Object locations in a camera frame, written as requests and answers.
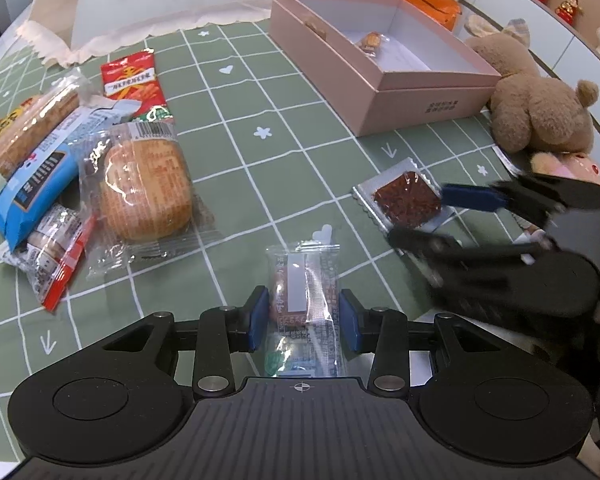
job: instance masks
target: teddy bear leg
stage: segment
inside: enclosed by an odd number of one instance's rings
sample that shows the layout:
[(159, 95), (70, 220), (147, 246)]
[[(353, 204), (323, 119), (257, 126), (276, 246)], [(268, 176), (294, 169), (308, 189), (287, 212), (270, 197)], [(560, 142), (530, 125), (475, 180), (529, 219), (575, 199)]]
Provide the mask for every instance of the teddy bear leg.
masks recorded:
[(491, 135), (505, 152), (517, 153), (529, 144), (531, 122), (525, 109), (506, 102), (491, 111)]

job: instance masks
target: open box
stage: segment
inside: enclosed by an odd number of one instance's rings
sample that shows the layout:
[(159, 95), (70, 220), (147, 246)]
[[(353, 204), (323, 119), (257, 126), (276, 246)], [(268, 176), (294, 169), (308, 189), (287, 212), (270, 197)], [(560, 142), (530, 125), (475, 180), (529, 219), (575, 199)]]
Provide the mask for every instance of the open box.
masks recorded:
[[(375, 59), (355, 45), (373, 31)], [(357, 136), (477, 114), (500, 79), (404, 0), (275, 0), (269, 34)]]

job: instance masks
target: green tablecloth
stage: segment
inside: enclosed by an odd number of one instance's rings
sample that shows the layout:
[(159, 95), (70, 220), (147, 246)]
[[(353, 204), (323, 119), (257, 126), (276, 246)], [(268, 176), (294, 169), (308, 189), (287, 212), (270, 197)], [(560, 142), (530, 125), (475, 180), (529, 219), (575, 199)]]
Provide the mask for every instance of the green tablecloth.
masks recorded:
[[(192, 178), (224, 239), (105, 280), (87, 280), (83, 263), (54, 315), (36, 303), (21, 272), (0, 264), (0, 461), (22, 458), (8, 427), (7, 403), (28, 375), (157, 310), (183, 320), (219, 304), (243, 304), (255, 285), (269, 282), (265, 248), (308, 239), (323, 224), (333, 227), (341, 245), (340, 286), (367, 307), (400, 308), (411, 319), (429, 308), (422, 280), (389, 249), (350, 190), (407, 157), (438, 183), (506, 178), (487, 121), (478, 116), (356, 139), (269, 40), (267, 26), (176, 32), (81, 67), (100, 89), (103, 62), (155, 49)], [(61, 73), (44, 68), (28, 48), (5, 56), (0, 118)], [(75, 189), (63, 199), (77, 205)], [(441, 231), (464, 244), (520, 234), (508, 213), (474, 211), (461, 212)], [(179, 383), (190, 383), (191, 367), (192, 355), (181, 356)], [(234, 367), (240, 381), (262, 370), (262, 355), (234, 356)]]

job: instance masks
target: red and green snack bag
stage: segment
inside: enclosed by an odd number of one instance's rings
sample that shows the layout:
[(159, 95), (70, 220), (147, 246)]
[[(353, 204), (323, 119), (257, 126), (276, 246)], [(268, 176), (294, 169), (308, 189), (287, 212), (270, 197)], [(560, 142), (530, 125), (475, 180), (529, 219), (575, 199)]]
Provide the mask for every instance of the red and green snack bag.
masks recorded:
[(134, 121), (173, 122), (173, 115), (167, 108), (167, 101), (155, 73), (152, 48), (105, 63), (100, 67), (100, 71), (104, 95), (108, 98), (116, 101), (142, 101), (142, 106), (134, 115)]

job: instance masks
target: square brown snack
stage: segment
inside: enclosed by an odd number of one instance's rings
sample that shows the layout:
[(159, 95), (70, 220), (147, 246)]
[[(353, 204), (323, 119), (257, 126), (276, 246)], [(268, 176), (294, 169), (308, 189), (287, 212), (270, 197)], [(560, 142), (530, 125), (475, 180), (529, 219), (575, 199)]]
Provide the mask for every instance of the square brown snack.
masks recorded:
[(373, 193), (374, 201), (392, 224), (416, 228), (431, 220), (442, 202), (424, 178), (407, 171)]

